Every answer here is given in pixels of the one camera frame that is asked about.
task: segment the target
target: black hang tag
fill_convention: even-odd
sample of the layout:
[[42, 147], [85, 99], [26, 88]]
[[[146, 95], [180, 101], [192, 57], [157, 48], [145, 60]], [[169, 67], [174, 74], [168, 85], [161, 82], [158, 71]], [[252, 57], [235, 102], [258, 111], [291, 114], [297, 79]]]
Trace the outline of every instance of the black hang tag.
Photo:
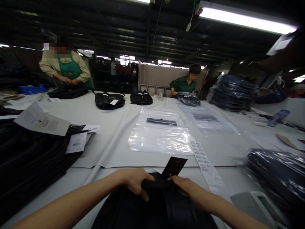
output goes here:
[[161, 176], [164, 179], [167, 179], [170, 176], [178, 176], [186, 161], [187, 159], [185, 158], [171, 157]]

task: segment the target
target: plastic wrap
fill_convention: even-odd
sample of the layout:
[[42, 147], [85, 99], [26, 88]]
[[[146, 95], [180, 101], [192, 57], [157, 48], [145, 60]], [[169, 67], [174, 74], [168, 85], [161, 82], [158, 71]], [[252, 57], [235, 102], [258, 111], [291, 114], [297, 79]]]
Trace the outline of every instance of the plastic wrap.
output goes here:
[[242, 78], [224, 75], [210, 88], [207, 101], [228, 111], [249, 109], [258, 87]]
[[[147, 119], [175, 122], [164, 125], [147, 122]], [[178, 113], [142, 108], [128, 145], [132, 151], [193, 155], [191, 136], [186, 123]]]
[[197, 107], [200, 106], [200, 100], [196, 97], [196, 95], [189, 92], [178, 92], [178, 99], [184, 103], [185, 105]]
[[305, 206], [305, 156], [266, 149], [239, 149], [236, 160], [256, 181], [278, 208], [297, 225]]
[[238, 130], [230, 122], [204, 106], [189, 107], [184, 104], [177, 106], [189, 117], [202, 133], [237, 133]]

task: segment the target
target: woman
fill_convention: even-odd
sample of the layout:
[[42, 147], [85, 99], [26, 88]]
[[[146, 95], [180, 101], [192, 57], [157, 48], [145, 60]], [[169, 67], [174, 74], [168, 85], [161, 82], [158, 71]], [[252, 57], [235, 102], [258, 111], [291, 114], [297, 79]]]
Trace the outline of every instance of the woman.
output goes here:
[[[144, 179], [153, 181], [154, 177], [143, 168], [117, 170], [103, 179], [87, 184], [54, 200], [17, 222], [12, 228], [73, 228], [91, 209], [120, 185], [126, 185], [131, 192], [148, 202], [149, 196], [141, 188]], [[230, 227], [237, 229], [268, 228], [222, 197], [203, 189], [190, 179], [173, 176], [172, 180], [197, 207], [219, 217]]]
[[188, 70], [188, 75], [173, 80], [169, 86], [171, 87], [173, 96], [177, 95], [177, 92], [190, 92], [195, 94], [195, 88], [197, 83], [197, 77], [201, 72], [200, 64], [193, 64]]
[[73, 86], [94, 90], [90, 72], [83, 59], [71, 50], [66, 37], [49, 41], [49, 50], [44, 50], [39, 62], [41, 70], [50, 77], [60, 79]]

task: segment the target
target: hang tag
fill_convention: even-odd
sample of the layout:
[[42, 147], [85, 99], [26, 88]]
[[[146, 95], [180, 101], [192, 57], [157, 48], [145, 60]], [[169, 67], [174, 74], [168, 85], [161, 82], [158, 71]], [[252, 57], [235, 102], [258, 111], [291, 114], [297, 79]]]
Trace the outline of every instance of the hang tag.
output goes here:
[[186, 161], [187, 159], [185, 158], [171, 157], [161, 176], [165, 179], [170, 176], [178, 176]]
[[59, 136], [65, 136], [70, 126], [69, 121], [44, 113], [37, 102], [21, 112], [14, 122], [28, 130]]
[[52, 103], [60, 102], [59, 98], [48, 98]]
[[98, 131], [100, 129], [101, 129], [100, 126], [93, 126], [93, 125], [85, 125], [85, 127], [83, 128], [83, 130], [94, 130], [94, 131]]
[[86, 139], [87, 132], [72, 135], [68, 144], [66, 154], [84, 151]]
[[5, 116], [0, 116], [0, 119], [11, 119], [11, 118], [17, 118], [19, 115], [5, 115]]
[[112, 100], [112, 102], [110, 104], [115, 105], [117, 102], [118, 102], [118, 100]]

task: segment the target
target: cable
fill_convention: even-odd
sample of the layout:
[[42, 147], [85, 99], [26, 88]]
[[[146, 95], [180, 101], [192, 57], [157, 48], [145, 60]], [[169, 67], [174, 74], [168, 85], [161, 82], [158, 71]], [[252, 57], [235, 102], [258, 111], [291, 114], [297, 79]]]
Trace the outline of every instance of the cable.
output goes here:
[[159, 17], [160, 17], [160, 12], [161, 12], [161, 8], [162, 8], [162, 3], [163, 3], [163, 0], [161, 0], [160, 10], [159, 10], [159, 14], [158, 14], [156, 29], [155, 29], [155, 35], [153, 36], [153, 41], [152, 41], [152, 51], [150, 52], [150, 54], [152, 54], [152, 52], [153, 52], [153, 44], [155, 42], [155, 37], [156, 37], [156, 32], [157, 32], [157, 27], [158, 27], [158, 22], [159, 22]]

